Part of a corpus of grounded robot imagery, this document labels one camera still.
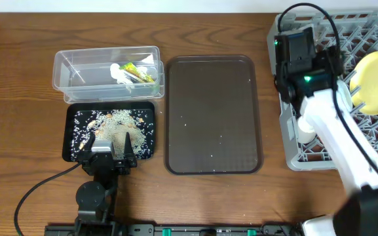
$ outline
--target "green led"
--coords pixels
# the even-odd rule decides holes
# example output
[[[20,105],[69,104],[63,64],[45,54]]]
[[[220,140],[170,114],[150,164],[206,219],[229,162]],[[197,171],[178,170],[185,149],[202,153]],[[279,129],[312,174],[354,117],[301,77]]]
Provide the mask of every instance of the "green led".
[[[311,76],[304,76],[304,80],[305,80],[305,82],[309,82],[311,79],[312,79]]]

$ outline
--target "dish rack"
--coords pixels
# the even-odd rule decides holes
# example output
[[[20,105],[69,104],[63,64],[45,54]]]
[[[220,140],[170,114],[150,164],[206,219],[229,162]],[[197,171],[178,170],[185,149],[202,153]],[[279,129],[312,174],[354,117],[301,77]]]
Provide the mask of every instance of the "dish rack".
[[[339,31],[341,50],[345,53],[345,76],[341,79],[349,85],[354,75],[354,67],[366,55],[378,50],[378,10],[355,12],[329,12]],[[276,16],[267,36],[267,46],[272,74],[276,74],[276,56],[274,35],[277,33]],[[335,37],[330,23],[321,13],[288,13],[282,19],[282,31],[297,29],[308,24],[314,26],[314,40],[317,50],[323,50],[335,44]],[[352,110],[352,116],[360,130],[365,134],[373,148],[378,152],[378,115],[365,115],[360,108]],[[279,117],[286,163],[292,170],[327,170],[335,169],[330,155],[322,142],[316,137],[308,144],[297,142],[295,111],[290,104],[280,101]]]

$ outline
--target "wooden table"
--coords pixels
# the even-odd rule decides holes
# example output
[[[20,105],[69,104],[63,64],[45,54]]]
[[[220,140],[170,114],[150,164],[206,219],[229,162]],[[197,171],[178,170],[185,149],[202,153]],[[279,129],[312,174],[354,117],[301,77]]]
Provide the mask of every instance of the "wooden table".
[[[164,167],[164,100],[157,146],[120,178],[116,214],[125,222],[258,225],[327,214],[345,200],[334,170],[294,172],[285,163],[279,101],[266,36],[274,14],[0,14],[0,235],[15,235],[14,209],[37,182],[73,163],[61,158],[66,109],[52,86],[59,50],[156,45],[164,63],[179,55],[245,54],[255,64],[265,161],[256,174],[174,176]],[[81,169],[35,192],[20,211],[25,235],[72,223]]]

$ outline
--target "black cable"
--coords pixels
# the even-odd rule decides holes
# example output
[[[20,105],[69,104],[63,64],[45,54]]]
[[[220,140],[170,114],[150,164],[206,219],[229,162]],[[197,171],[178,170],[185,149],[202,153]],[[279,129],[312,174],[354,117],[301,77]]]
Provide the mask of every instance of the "black cable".
[[[21,229],[20,229],[20,226],[18,225],[18,213],[20,211],[20,207],[23,205],[24,201],[26,200],[26,198],[30,195],[30,193],[32,193],[33,191],[35,191],[38,187],[40,187],[41,185],[51,181],[51,180],[54,180],[56,179],[57,177],[59,176],[63,176],[64,174],[67,174],[69,172],[71,172],[72,170],[75,170],[77,167],[79,167],[82,163],[78,163],[76,164],[75,166],[59,173],[59,174],[55,174],[54,176],[52,177],[49,177],[47,178],[46,180],[43,180],[42,182],[36,184],[34,187],[32,187],[25,195],[24,197],[20,200],[20,202],[18,203],[17,205],[17,208],[16,208],[16,211],[14,213],[14,226],[16,227],[16,231],[18,233],[18,235],[20,236],[24,236],[24,234],[21,232]]]
[[[283,16],[289,10],[291,10],[291,9],[293,9],[295,7],[299,7],[299,6],[313,7],[315,9],[319,10],[327,18],[327,20],[330,23],[331,27],[333,28],[333,32],[334,32],[335,44],[336,44],[336,59],[338,61],[340,61],[340,38],[339,38],[339,32],[337,31],[337,28],[335,27],[334,21],[331,18],[331,16],[324,9],[322,9],[321,7],[319,7],[317,5],[314,5],[312,3],[298,3],[298,4],[294,4],[294,5],[290,6],[290,7],[288,7],[279,16],[278,25],[277,25],[278,26],[278,31],[282,32],[281,29],[280,29],[280,23],[282,21]],[[377,167],[377,165],[372,161],[372,159],[369,157],[369,155],[365,152],[365,150],[363,149],[363,147],[360,145],[359,141],[356,139],[356,137],[354,136],[353,132],[350,130],[349,126],[347,125],[347,123],[345,121],[345,118],[343,117],[342,111],[340,110],[339,104],[337,103],[337,79],[335,78],[333,64],[332,64],[329,56],[328,56],[328,60],[329,60],[330,66],[331,66],[331,72],[333,73],[333,77],[331,78],[332,87],[333,87],[332,88],[333,89],[333,103],[334,103],[334,108],[336,110],[337,116],[339,117],[341,123],[343,124],[343,126],[346,129],[347,133],[349,134],[350,138],[352,138],[353,142],[356,144],[356,146],[358,147],[359,151],[365,157],[366,161],[369,163],[369,165],[371,166],[371,168],[378,174],[378,167]]]

